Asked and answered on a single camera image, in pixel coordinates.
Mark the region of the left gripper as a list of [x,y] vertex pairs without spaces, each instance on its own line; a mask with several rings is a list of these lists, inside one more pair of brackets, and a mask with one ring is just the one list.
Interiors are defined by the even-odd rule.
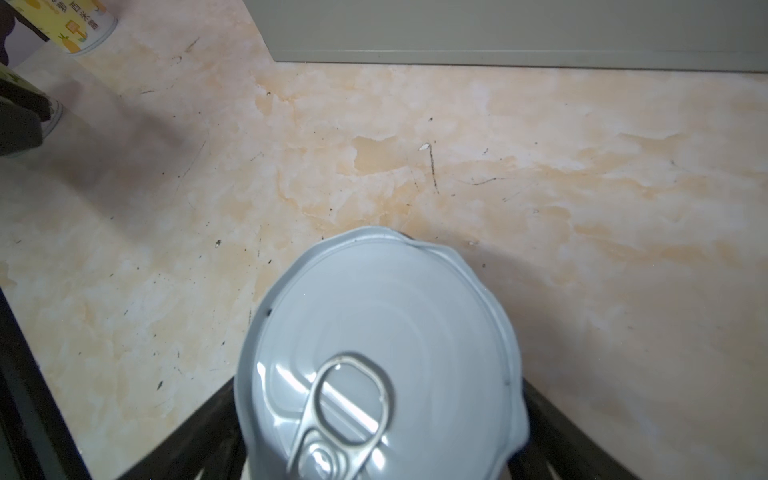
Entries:
[[42,123],[51,119],[50,101],[12,81],[1,80],[1,155],[43,144]]

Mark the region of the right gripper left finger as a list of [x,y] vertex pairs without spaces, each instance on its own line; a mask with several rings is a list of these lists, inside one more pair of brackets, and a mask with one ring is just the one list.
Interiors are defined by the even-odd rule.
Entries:
[[229,380],[123,479],[239,479],[246,446]]

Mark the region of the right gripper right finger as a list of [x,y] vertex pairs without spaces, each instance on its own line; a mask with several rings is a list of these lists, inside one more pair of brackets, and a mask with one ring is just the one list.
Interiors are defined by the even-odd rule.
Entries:
[[523,396],[530,439],[507,462],[513,479],[637,479],[528,381]]

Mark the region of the teal can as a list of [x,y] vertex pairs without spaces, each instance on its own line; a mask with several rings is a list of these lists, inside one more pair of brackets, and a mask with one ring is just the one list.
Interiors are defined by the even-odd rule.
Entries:
[[496,479],[529,438],[501,304],[455,250],[384,227],[275,282],[234,395],[254,479]]

